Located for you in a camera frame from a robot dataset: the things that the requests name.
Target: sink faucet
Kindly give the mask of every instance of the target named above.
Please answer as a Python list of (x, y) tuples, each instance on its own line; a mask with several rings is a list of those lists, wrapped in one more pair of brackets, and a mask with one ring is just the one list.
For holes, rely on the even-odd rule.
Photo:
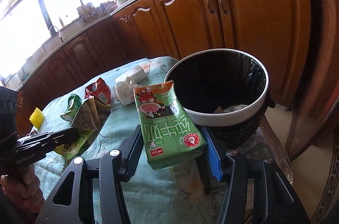
[(52, 29), (53, 27), (55, 27), (55, 28), (58, 30), (58, 32), (59, 32), (59, 38), (61, 39), (62, 42), (64, 42), (64, 41), (65, 41), (65, 37), (64, 37), (63, 34), (60, 32), (60, 30), (58, 29), (58, 27), (56, 27), (55, 25), (52, 25), (52, 26), (50, 27), (50, 33), (51, 33), (51, 29)]

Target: finger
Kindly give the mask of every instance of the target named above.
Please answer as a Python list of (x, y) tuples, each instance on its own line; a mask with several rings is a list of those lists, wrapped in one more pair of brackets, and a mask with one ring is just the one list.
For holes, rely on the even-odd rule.
[(35, 176), (34, 180), (29, 185), (25, 185), (25, 191), (21, 193), (21, 196), (24, 199), (34, 196), (39, 186), (40, 186), (40, 180), (37, 176)]
[(39, 205), (36, 206), (35, 208), (30, 209), (30, 211), (31, 211), (32, 213), (39, 213), (40, 210), (41, 210), (41, 208), (42, 208), (42, 206), (44, 205), (44, 203), (45, 203), (45, 199), (43, 198), (43, 199), (40, 201)]
[(19, 173), (22, 175), (23, 182), (26, 185), (29, 185), (35, 179), (34, 165), (19, 169)]
[(6, 191), (8, 198), (20, 209), (25, 210), (24, 199), (18, 192)]
[(24, 202), (23, 202), (23, 205), (27, 208), (27, 209), (34, 209), (36, 208), (41, 200), (43, 199), (43, 193), (42, 193), (42, 190), (41, 189), (38, 189), (37, 192), (35, 193), (34, 196), (26, 199)]
[(12, 191), (12, 192), (24, 192), (25, 191), (24, 185), (13, 177), (2, 175), (0, 178), (0, 182), (6, 191)]

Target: red snack wrapper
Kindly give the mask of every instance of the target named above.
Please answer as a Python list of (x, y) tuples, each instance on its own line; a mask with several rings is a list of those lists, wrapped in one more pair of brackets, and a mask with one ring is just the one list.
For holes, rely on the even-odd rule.
[(110, 104), (111, 103), (111, 90), (102, 78), (96, 82), (86, 86), (85, 99), (91, 96), (97, 97), (100, 101)]

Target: green milk carton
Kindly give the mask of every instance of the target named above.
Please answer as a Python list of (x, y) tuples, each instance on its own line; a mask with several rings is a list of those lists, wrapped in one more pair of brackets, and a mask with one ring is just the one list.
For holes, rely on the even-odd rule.
[(134, 96), (153, 170), (202, 155), (206, 142), (178, 101), (173, 81), (135, 88)]

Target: barcode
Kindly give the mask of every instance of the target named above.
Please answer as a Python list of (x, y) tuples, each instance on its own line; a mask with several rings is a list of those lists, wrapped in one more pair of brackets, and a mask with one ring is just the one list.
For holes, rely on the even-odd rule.
[(106, 96), (104, 95), (104, 93), (100, 92), (98, 94), (98, 97), (101, 101), (103, 101), (104, 103), (107, 103), (108, 102), (108, 99), (106, 98)]

